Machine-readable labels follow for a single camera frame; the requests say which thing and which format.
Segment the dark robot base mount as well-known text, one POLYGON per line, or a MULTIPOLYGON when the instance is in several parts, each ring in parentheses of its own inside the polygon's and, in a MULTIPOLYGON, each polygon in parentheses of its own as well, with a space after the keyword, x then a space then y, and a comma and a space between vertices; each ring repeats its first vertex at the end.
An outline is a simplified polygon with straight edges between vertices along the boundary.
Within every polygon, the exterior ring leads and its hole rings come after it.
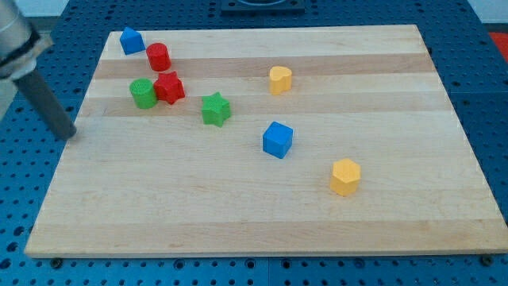
POLYGON ((306 0, 222 0, 221 14, 278 13, 305 11, 306 0))

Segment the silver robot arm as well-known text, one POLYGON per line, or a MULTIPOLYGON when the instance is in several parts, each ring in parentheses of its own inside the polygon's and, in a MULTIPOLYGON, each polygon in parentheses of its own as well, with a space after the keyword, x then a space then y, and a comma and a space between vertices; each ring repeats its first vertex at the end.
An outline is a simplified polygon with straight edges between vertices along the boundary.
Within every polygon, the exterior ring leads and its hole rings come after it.
POLYGON ((57 102, 37 70, 37 57, 51 46, 51 37, 40 35, 15 1, 1 0, 1 78, 13 82, 44 117, 57 102))

